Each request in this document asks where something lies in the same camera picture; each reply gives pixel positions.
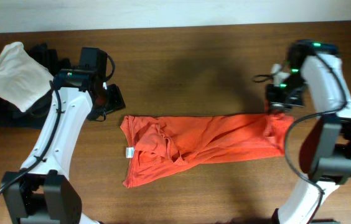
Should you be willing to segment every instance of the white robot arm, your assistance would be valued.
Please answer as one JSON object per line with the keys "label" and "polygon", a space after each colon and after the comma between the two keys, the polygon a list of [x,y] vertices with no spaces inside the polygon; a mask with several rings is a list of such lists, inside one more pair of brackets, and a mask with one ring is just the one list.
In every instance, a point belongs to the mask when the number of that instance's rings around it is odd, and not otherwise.
{"label": "white robot arm", "polygon": [[[106,77],[106,60],[112,73]],[[39,139],[19,172],[6,172],[0,194],[16,224],[99,224],[82,213],[82,201],[69,183],[73,150],[84,121],[104,119],[124,107],[119,88],[106,82],[115,70],[100,49],[82,49],[80,65],[55,76],[52,102]],[[42,187],[43,194],[36,193]]]}
{"label": "white robot arm", "polygon": [[[316,53],[310,54],[309,50],[305,49],[305,45],[308,45],[308,49],[319,49]],[[304,161],[308,160],[310,162],[311,168],[302,168],[302,170],[305,171],[305,173],[308,173],[308,175],[305,174],[305,177],[315,182],[323,190],[322,200],[320,200],[321,193],[318,191],[317,187],[303,179],[299,179],[287,202],[275,211],[273,215],[273,223],[306,224],[311,222],[313,214],[315,215],[316,210],[320,206],[318,203],[322,204],[333,191],[339,188],[340,184],[343,184],[345,180],[351,176],[351,170],[343,170],[348,166],[351,167],[351,156],[341,156],[340,154],[337,154],[339,149],[344,150],[347,154],[351,153],[351,144],[347,146],[338,146],[339,148],[337,148],[335,147],[334,138],[338,135],[346,134],[344,133],[348,131],[346,127],[349,123],[351,124],[351,94],[343,78],[341,68],[342,61],[337,55],[335,55],[336,52],[334,52],[334,46],[326,45],[325,49],[321,49],[321,45],[321,43],[317,42],[303,41],[302,46],[294,48],[295,52],[293,52],[293,50],[289,51],[288,58],[291,63],[292,74],[280,74],[278,78],[274,79],[273,85],[278,86],[279,89],[286,88],[290,76],[300,75],[304,80],[304,83],[309,87],[311,98],[314,102],[317,113],[337,110],[345,103],[345,106],[335,114],[337,121],[340,121],[336,123],[341,124],[341,126],[345,125],[345,130],[337,130],[336,128],[334,132],[325,133],[327,128],[323,127],[328,125],[328,123],[317,125],[322,128],[322,130],[316,128],[313,129],[313,134],[309,136],[310,139],[307,139],[306,142],[313,141],[314,143],[308,144],[305,142],[303,147],[305,146],[306,148],[302,149],[302,151],[310,151],[311,157],[306,157],[306,154],[301,154],[300,163],[301,166],[303,166],[302,164]],[[276,72],[279,67],[279,65],[274,65],[273,73]],[[330,74],[329,67],[334,72],[334,75]],[[293,83],[299,83],[296,79],[291,78],[290,80],[291,81],[289,82],[291,82],[291,85],[294,85]],[[294,98],[291,101],[298,101],[298,98],[300,97],[291,95],[287,96]],[[323,149],[326,149],[329,153],[321,155]],[[320,173],[320,178],[318,178],[318,176],[316,177],[317,169],[324,169]]]}

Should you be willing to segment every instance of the black motor joint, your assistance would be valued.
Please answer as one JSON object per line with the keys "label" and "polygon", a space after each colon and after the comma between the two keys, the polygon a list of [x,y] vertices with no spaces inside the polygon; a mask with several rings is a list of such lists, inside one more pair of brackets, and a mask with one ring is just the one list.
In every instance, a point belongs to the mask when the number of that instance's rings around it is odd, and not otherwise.
{"label": "black motor joint", "polygon": [[[106,64],[110,61],[111,73],[106,76]],[[62,69],[54,78],[57,89],[61,87],[75,87],[79,91],[87,91],[92,99],[93,108],[87,116],[90,121],[97,121],[100,116],[106,119],[108,113],[125,107],[123,97],[118,86],[106,83],[115,72],[112,58],[98,48],[84,47],[80,54],[79,65],[72,69]]]}

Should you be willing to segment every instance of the wooden table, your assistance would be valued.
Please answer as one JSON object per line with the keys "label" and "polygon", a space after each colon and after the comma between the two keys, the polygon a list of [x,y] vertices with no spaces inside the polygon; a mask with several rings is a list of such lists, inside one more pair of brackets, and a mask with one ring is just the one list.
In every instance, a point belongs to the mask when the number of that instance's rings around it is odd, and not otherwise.
{"label": "wooden table", "polygon": [[[122,185],[127,143],[119,125],[127,114],[261,113],[264,85],[250,78],[281,62],[296,39],[337,44],[351,91],[351,22],[0,34],[0,51],[13,41],[23,42],[26,49],[46,42],[72,63],[86,46],[114,58],[111,82],[121,88],[127,108],[104,123],[85,121],[70,171],[89,217],[105,223],[215,223],[240,217],[251,223],[269,218],[297,181],[283,158],[200,165],[127,189]],[[308,93],[305,98],[306,107],[291,114],[313,112]],[[290,139],[295,158],[313,124],[307,121],[295,128]],[[32,129],[0,128],[0,180],[5,171],[18,170],[38,136]],[[351,179],[330,196],[317,218],[351,223]],[[9,223],[2,198],[0,223]]]}

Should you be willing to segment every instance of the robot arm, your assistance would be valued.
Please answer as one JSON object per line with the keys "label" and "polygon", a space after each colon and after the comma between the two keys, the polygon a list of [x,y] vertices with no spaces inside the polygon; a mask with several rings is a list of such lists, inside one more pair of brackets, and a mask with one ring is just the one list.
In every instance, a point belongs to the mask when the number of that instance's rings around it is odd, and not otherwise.
{"label": "robot arm", "polygon": [[[55,76],[49,115],[35,147],[21,171],[6,172],[2,178],[2,186],[9,186],[2,193],[13,223],[100,223],[82,213],[81,198],[68,180],[84,120],[96,120],[100,115],[105,118],[124,107],[119,88],[115,84],[106,87],[115,67],[109,57],[113,70],[106,77],[107,57],[100,49],[83,48],[81,66],[62,69]],[[34,165],[37,158],[42,160]],[[35,192],[40,187],[43,194]]]}
{"label": "robot arm", "polygon": [[[282,73],[273,85],[267,86],[270,109],[302,106],[303,85],[308,85],[317,113],[336,110],[344,103],[345,106],[336,114],[323,115],[318,120],[300,152],[301,169],[323,190],[322,200],[317,187],[299,179],[287,202],[274,212],[273,223],[278,224],[310,222],[318,204],[351,177],[351,95],[342,75],[337,48],[306,40],[298,43],[288,52],[292,74]],[[317,52],[311,54],[308,49]],[[337,144],[339,136],[349,143]]]}

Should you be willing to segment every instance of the black fabric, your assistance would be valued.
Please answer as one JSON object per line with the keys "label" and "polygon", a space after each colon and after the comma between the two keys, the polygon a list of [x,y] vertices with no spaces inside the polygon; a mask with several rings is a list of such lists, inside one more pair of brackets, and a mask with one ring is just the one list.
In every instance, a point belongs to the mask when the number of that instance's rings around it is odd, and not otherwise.
{"label": "black fabric", "polygon": [[[39,62],[55,76],[60,69],[71,68],[68,58],[58,60],[57,51],[48,49],[47,44],[39,44],[26,51],[36,62]],[[52,92],[48,91],[27,111],[21,112],[12,103],[0,98],[0,126],[42,129],[52,101]]]}

